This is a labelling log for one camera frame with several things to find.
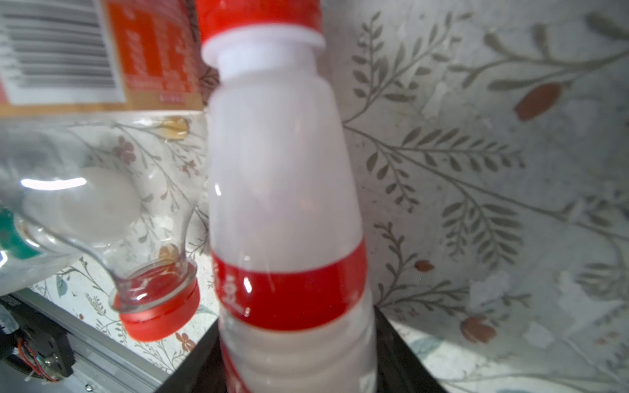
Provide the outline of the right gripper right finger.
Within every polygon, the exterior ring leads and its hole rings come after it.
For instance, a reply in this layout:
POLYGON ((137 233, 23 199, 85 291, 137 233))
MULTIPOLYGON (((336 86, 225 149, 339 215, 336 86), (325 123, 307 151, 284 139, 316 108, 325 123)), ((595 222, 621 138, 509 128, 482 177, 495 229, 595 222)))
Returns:
POLYGON ((374 308, 378 393, 447 393, 378 307, 374 308))

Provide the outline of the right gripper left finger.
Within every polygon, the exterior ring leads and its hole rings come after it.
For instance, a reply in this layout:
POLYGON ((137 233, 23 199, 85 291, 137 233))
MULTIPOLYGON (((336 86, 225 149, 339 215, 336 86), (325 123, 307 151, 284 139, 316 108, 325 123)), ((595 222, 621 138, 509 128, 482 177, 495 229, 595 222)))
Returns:
POLYGON ((156 393, 221 393, 221 346, 216 320, 156 393))

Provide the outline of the white bottle red label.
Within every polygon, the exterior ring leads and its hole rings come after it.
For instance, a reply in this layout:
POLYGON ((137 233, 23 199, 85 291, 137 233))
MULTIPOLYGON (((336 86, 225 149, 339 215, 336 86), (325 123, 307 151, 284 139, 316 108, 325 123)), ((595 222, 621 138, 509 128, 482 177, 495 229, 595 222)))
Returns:
POLYGON ((374 392, 377 350, 317 1, 199 1, 211 256, 231 392, 374 392))

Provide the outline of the square clear bottle green cap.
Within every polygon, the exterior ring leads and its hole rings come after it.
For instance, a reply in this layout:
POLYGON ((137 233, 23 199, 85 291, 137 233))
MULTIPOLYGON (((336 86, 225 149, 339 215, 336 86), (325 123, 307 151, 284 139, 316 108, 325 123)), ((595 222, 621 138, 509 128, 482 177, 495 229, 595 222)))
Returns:
POLYGON ((1 294, 28 288, 71 265, 80 252, 1 207, 1 294))

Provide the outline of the clear bottle red label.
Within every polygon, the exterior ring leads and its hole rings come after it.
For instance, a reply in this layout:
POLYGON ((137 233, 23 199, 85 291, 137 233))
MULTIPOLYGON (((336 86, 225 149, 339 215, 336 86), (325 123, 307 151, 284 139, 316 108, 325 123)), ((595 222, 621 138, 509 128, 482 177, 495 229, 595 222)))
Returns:
POLYGON ((204 120, 185 2, 2 2, 1 207, 99 263, 138 342, 200 303, 204 120))

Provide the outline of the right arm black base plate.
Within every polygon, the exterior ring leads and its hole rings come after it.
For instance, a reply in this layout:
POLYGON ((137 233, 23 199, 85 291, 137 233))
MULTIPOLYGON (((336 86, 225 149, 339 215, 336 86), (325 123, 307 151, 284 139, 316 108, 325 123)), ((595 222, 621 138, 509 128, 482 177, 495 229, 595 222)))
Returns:
POLYGON ((73 373, 68 332, 14 296, 1 297, 1 361, 47 383, 73 373))

